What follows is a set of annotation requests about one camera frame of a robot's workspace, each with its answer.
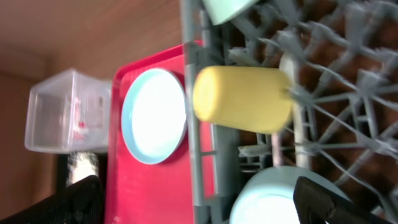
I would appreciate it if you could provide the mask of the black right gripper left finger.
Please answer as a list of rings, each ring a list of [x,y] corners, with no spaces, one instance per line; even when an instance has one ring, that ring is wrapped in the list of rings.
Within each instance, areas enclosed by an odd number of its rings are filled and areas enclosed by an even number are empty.
[[[102,222],[102,186],[96,175],[69,185],[1,224],[97,224]]]

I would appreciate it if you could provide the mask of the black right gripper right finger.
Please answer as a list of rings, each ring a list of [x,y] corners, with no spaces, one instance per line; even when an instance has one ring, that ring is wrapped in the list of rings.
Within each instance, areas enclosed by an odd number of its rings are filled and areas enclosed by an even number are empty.
[[[297,179],[294,204],[300,224],[391,224],[304,176]]]

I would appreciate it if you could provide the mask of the light blue bowl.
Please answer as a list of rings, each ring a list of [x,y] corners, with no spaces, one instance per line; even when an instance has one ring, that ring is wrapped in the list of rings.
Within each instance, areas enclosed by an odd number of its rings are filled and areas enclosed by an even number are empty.
[[[308,169],[271,167],[249,179],[232,207],[230,224],[299,224],[293,195],[300,176],[348,198],[335,184]]]

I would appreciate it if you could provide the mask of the light blue plate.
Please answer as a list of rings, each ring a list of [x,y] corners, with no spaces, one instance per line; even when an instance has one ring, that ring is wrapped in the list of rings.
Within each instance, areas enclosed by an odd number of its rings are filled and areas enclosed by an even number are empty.
[[[129,87],[121,112],[121,131],[131,155],[147,165],[168,159],[187,131],[185,90],[163,68],[142,72]]]

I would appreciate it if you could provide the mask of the yellow plastic cup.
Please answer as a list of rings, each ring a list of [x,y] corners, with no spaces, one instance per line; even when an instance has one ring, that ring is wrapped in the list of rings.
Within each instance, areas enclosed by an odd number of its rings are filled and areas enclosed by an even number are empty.
[[[272,134],[291,119],[290,78],[278,68],[209,66],[193,87],[193,110],[200,121]]]

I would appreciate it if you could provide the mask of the white plastic spoon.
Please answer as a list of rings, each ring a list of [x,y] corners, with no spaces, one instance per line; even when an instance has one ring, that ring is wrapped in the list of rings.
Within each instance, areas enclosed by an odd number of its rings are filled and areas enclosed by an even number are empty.
[[[298,71],[297,63],[292,58],[291,54],[283,53],[279,63],[279,69],[282,70],[292,82],[292,86],[296,87],[297,82],[295,75]],[[310,156],[307,154],[305,146],[304,122],[302,116],[302,109],[297,102],[293,103],[292,118],[294,124],[294,146],[295,146],[295,161],[296,166],[311,169],[312,162]]]

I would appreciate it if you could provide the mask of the green bowl with food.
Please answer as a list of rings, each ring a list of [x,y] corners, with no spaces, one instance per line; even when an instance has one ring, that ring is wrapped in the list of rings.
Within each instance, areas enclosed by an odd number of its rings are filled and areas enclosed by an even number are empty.
[[[259,0],[203,0],[213,25],[220,25],[240,15]]]

